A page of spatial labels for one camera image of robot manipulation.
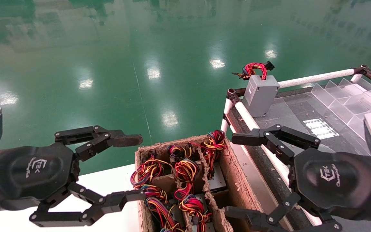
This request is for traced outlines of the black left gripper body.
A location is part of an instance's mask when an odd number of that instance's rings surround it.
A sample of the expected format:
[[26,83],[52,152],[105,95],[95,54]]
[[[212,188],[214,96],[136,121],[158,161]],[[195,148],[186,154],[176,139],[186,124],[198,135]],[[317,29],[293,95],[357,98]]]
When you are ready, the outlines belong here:
[[0,210],[24,210],[41,202],[57,206],[78,180],[73,151],[60,143],[0,150]]

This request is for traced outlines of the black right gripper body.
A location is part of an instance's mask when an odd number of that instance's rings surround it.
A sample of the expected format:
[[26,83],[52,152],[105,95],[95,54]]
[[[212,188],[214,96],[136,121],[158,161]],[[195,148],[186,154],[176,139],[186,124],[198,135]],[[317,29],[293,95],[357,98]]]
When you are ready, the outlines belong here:
[[371,196],[371,157],[304,151],[293,159],[294,191],[311,213],[359,211]]

